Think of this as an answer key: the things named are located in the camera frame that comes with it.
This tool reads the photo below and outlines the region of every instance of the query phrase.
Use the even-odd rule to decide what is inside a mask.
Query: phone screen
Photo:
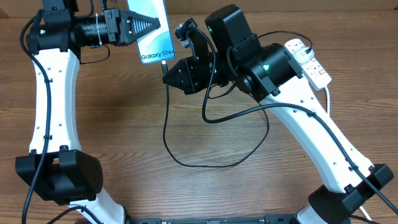
[[[164,0],[127,0],[130,11],[144,16],[159,18],[160,28],[137,40],[143,63],[174,58],[174,46]]]

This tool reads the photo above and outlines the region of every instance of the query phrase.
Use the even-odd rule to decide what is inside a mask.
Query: power strip
[[[324,89],[331,82],[330,75],[314,57],[314,51],[311,50],[307,54],[306,51],[309,47],[306,47],[300,39],[292,39],[286,42],[285,48],[303,68],[303,74],[316,91]]]

